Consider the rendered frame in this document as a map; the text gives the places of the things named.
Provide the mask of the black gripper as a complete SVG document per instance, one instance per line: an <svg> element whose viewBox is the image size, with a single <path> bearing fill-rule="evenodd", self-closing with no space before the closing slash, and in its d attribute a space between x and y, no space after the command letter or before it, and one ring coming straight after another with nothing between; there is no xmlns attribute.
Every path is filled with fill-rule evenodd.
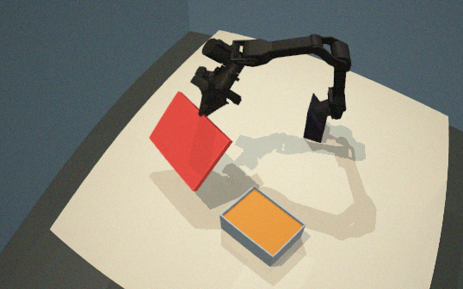
<svg viewBox="0 0 463 289"><path fill-rule="evenodd" d="M239 74L225 68L223 65L219 68L217 74L214 76L213 81L210 82L204 77L199 75L193 76L191 83L195 85L201 91L201 105L199 110L199 116L203 114L208 116L217 109L222 108L227 102L227 98L232 103L239 105L242 101L241 95L234 91L231 91L231 87L235 81L239 82Z"/></svg>

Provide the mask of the red box lid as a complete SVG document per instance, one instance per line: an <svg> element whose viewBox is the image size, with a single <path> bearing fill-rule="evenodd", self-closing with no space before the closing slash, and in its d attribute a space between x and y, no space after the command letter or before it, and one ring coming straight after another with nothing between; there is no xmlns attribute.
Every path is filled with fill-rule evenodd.
<svg viewBox="0 0 463 289"><path fill-rule="evenodd" d="M177 174L197 191L232 141L182 92L177 92L150 140Z"/></svg>

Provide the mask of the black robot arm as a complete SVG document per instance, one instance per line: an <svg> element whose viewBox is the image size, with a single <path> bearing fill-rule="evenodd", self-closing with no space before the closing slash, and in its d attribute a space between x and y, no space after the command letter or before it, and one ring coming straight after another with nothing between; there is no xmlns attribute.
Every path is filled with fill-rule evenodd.
<svg viewBox="0 0 463 289"><path fill-rule="evenodd" d="M331 53L324 49L323 44L330 46ZM240 52L240 47L243 52ZM287 40L267 41L233 40L232 45L227 45L223 40L211 38L202 48L202 54L223 64L225 68L241 73L244 66L255 67L265 65L274 58L283 58L314 53L334 67L334 85L328 87L328 99L316 101L312 104L312 111L321 123L324 117L331 116L339 120L343 111L347 110L345 104L346 72L351 67L349 46L345 42L334 37L323 37L312 34L308 37L299 37Z"/></svg>

